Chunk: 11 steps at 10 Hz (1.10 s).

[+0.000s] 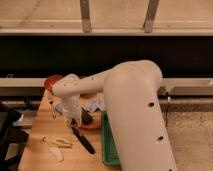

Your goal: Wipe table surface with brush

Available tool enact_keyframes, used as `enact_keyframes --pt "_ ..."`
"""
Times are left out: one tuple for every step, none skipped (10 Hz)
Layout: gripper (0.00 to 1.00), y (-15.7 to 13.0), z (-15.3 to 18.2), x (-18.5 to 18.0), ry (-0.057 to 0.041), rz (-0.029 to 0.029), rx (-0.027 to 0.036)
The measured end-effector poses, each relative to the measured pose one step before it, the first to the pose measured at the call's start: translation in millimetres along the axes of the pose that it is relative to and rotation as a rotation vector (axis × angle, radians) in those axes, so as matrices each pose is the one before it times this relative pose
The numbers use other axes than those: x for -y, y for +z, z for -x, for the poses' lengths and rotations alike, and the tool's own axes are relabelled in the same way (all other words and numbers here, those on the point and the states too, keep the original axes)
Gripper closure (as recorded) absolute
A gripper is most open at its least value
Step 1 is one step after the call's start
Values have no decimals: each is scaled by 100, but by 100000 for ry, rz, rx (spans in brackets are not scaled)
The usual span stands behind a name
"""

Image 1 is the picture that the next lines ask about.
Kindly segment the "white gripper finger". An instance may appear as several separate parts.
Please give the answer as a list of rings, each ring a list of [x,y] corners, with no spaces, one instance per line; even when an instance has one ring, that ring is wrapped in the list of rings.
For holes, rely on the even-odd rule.
[[[66,125],[67,127],[70,127],[70,125],[71,125],[71,120],[68,119],[68,118],[66,118],[66,117],[64,117],[64,121],[65,121],[65,125]]]
[[[76,122],[77,122],[77,126],[81,127],[81,125],[82,125],[82,118],[81,118],[81,116],[76,118]]]

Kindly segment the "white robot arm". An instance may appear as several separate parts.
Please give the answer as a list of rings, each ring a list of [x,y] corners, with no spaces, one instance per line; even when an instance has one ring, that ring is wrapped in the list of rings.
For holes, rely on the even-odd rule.
[[[123,171],[178,171],[157,91],[163,80],[150,60],[129,61],[52,88],[60,98],[101,91]]]

